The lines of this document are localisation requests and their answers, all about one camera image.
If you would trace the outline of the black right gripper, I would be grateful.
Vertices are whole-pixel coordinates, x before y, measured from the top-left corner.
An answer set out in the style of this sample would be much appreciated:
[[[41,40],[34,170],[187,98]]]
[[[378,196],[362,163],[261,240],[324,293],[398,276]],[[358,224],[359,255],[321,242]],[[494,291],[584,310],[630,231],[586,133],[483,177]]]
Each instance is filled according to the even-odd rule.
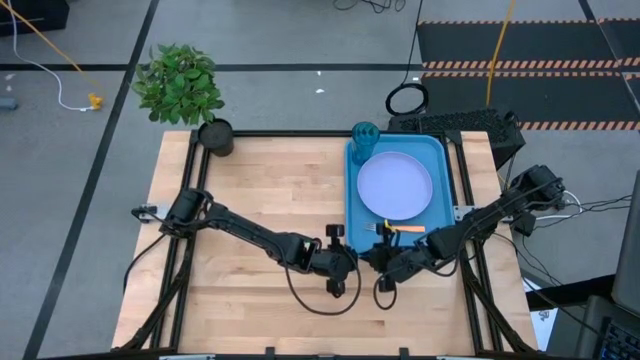
[[[403,283],[421,270],[434,269],[434,257],[425,246],[402,247],[400,232],[388,220],[378,224],[383,244],[375,244],[368,251],[368,263],[379,274],[377,291],[396,292],[396,284]]]

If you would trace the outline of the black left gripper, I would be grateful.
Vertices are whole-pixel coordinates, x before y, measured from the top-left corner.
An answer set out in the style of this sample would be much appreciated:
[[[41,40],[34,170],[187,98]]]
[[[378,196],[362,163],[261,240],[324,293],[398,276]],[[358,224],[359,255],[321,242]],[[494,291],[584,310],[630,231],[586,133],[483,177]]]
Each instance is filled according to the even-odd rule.
[[[342,224],[328,224],[325,231],[330,239],[329,249],[313,255],[313,273],[329,278],[326,291],[334,298],[340,298],[346,292],[344,281],[356,269],[358,255],[350,247],[343,247],[345,227]]]

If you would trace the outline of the metal fork orange handle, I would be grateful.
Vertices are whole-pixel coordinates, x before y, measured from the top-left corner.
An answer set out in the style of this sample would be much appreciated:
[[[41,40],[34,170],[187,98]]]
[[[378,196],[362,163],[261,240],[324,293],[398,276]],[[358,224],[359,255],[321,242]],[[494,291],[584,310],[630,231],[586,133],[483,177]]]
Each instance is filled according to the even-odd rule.
[[[377,234],[392,234],[397,232],[425,233],[426,228],[418,225],[389,225],[386,223],[367,223],[365,229]]]

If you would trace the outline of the lavender round plate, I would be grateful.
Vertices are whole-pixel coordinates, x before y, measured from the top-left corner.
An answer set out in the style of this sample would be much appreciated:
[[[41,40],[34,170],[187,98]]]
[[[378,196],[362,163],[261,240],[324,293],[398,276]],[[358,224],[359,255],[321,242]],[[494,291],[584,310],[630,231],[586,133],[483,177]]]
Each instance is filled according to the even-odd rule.
[[[358,195],[375,215],[395,221],[419,216],[433,198],[433,181],[414,157],[395,151],[373,155],[357,176]]]

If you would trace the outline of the teal patterned cup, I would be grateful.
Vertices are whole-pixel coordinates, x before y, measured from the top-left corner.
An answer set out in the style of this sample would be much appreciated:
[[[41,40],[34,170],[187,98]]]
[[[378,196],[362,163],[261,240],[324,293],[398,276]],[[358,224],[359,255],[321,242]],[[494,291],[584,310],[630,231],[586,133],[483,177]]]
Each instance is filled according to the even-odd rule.
[[[380,138],[379,128],[371,122],[359,122],[352,128],[352,161],[363,165],[373,154]]]

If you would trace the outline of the blue plastic tray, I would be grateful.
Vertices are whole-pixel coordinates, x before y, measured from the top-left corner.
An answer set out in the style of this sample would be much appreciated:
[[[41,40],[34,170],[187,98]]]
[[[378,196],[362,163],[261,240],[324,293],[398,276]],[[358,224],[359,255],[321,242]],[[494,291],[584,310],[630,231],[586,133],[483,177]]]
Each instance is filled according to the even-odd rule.
[[[388,151],[406,153],[417,159],[429,172],[434,189],[431,203],[419,216],[404,221],[388,220],[389,223],[391,225],[424,226],[426,233],[454,224],[453,191],[448,174],[445,149],[440,141],[427,135],[383,134],[379,138],[372,156]],[[358,195],[356,182],[362,165],[357,165],[352,161],[351,141],[345,145],[344,160],[346,242],[357,252],[364,253],[381,241],[381,236],[376,232],[366,230],[365,225],[367,223],[382,223],[387,219],[368,210]]]

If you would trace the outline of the black perforated box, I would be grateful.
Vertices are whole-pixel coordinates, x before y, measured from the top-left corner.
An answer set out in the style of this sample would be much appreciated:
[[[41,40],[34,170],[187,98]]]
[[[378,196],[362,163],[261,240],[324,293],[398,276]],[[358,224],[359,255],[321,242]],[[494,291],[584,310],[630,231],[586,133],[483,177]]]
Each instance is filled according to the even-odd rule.
[[[389,120],[388,130],[409,133],[485,132],[497,169],[526,144],[517,115],[513,111],[495,108],[395,116]]]

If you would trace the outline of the green plant in black pot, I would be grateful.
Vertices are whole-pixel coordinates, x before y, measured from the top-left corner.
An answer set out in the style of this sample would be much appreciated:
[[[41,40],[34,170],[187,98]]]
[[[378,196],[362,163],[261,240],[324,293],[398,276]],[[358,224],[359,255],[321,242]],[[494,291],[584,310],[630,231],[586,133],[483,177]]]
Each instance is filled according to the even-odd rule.
[[[138,65],[131,89],[141,109],[156,123],[196,126],[203,148],[217,157],[235,147],[229,121],[216,116],[225,107],[215,82],[216,65],[210,56],[187,44],[159,44],[149,50],[150,61]]]

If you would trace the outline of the grey monitor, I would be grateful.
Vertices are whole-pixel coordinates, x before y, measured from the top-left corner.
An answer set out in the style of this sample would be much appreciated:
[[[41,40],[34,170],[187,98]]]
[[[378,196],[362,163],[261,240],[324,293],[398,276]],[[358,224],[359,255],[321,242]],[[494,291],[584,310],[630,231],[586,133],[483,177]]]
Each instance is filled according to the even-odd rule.
[[[633,186],[612,298],[618,305],[640,316],[640,170]]]

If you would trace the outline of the black keyboard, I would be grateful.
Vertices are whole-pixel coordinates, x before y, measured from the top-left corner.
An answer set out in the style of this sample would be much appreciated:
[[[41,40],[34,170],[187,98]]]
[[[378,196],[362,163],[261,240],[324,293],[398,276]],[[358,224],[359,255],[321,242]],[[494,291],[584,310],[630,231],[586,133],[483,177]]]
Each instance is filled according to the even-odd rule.
[[[595,357],[597,360],[640,360],[640,337],[607,320],[603,337],[595,348]]]

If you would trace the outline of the black hazard-striped floor mat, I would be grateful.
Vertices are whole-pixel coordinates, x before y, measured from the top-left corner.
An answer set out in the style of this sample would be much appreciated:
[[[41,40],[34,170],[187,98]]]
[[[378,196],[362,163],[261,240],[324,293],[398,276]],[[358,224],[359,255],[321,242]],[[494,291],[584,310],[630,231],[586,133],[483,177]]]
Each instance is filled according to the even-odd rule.
[[[526,130],[640,131],[640,18],[423,21],[431,112],[514,111]]]

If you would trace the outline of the black floor box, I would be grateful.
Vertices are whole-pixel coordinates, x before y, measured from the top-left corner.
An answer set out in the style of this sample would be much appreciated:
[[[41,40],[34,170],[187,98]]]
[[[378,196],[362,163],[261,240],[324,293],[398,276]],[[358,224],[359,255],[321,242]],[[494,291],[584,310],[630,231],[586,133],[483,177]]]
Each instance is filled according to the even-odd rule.
[[[66,28],[70,6],[66,0],[3,0],[39,31]],[[12,14],[0,5],[0,37],[13,34]]]

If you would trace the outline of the black aluminium table frame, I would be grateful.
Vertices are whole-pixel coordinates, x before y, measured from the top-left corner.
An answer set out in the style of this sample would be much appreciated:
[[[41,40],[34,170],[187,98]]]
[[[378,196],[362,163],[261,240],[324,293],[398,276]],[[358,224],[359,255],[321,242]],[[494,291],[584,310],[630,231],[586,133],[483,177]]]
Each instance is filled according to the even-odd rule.
[[[216,200],[275,231],[323,237],[344,219],[342,137],[239,137],[231,155],[205,159],[183,131],[164,134],[148,199],[169,204],[183,179],[207,173]],[[469,355],[473,351],[461,276],[427,272],[396,296],[374,297],[374,272],[351,276],[335,299],[322,278],[286,276],[265,254],[223,232],[195,242],[186,305],[168,310],[160,342],[183,353],[279,355]]]

